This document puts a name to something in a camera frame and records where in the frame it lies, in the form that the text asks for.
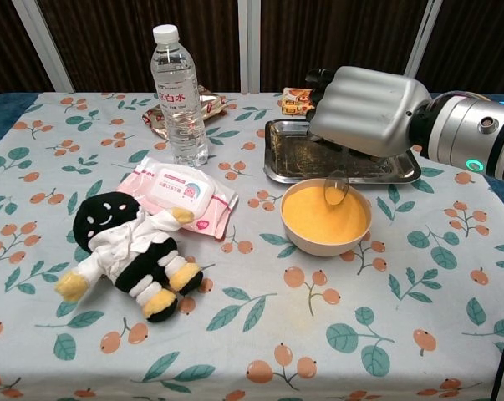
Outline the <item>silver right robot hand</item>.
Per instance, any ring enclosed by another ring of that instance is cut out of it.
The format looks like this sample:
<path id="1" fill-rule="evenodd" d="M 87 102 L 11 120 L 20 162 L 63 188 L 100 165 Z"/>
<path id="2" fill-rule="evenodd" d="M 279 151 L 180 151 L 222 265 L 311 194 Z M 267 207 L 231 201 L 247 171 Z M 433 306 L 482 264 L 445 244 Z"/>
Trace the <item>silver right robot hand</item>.
<path id="1" fill-rule="evenodd" d="M 419 81 L 372 69 L 311 69 L 305 81 L 313 87 L 314 109 L 306 114 L 309 133 L 376 157 L 396 156 L 411 147 L 411 119 L 430 102 Z"/>

